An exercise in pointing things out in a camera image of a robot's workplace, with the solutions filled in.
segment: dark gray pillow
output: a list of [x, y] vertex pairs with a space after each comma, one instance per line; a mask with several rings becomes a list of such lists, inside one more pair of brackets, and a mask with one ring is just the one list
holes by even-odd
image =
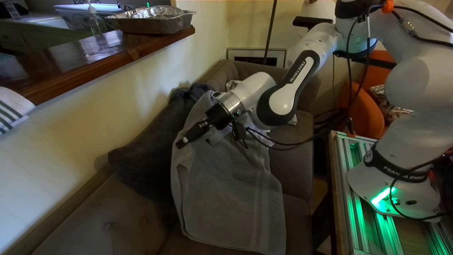
[[173, 202], [170, 187], [173, 142], [193, 105], [208, 90], [213, 89], [200, 83], [178, 88], [169, 104], [138, 137], [108, 153], [108, 162], [122, 183], [144, 197]]

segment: orange chair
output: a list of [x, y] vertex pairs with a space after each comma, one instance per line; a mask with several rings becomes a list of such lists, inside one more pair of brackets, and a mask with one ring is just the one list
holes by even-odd
[[[394, 62], [387, 51], [375, 50], [371, 53], [370, 58]], [[359, 136], [379, 139], [387, 130], [388, 125], [384, 121], [379, 106], [370, 93], [370, 87], [384, 84], [386, 78], [391, 72], [390, 69], [370, 65], [356, 100], [349, 108], [349, 117], [354, 121], [354, 129]], [[357, 82], [352, 83], [352, 94], [354, 95], [359, 88]], [[349, 80], [342, 87], [338, 104], [341, 108], [346, 108], [349, 103]]]

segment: franka emika robot arm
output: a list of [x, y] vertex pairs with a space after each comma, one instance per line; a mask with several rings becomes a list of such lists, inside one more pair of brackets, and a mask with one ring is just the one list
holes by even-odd
[[369, 56], [381, 41], [397, 63], [386, 80], [386, 96], [394, 105], [414, 112], [389, 126], [364, 161], [348, 172], [348, 182], [381, 214], [438, 221], [440, 195], [427, 177], [430, 165], [408, 170], [453, 146], [453, 48], [449, 44], [453, 22], [420, 0], [395, 0], [394, 13], [380, 11], [383, 4], [382, 0], [338, 0], [335, 25], [318, 24], [301, 39], [296, 47], [300, 55], [281, 81], [276, 84], [263, 72], [245, 79], [218, 96], [218, 103], [206, 111], [207, 118], [176, 145], [184, 147], [211, 126], [224, 129], [246, 112], [262, 129], [287, 123], [308, 81], [332, 53]]

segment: patterned pillow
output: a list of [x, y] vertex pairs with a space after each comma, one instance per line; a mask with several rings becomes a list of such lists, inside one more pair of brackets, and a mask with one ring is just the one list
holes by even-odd
[[387, 100], [384, 85], [371, 87], [370, 92], [376, 100], [376, 103], [379, 105], [379, 109], [381, 109], [384, 119], [389, 125], [397, 118], [413, 112], [412, 110], [404, 109], [391, 104], [389, 100]]

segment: kitchen cabinet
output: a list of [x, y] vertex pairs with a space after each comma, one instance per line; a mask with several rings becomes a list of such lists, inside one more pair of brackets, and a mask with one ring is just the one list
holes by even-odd
[[39, 25], [31, 22], [0, 22], [0, 45], [4, 49], [29, 53], [78, 41], [90, 32]]

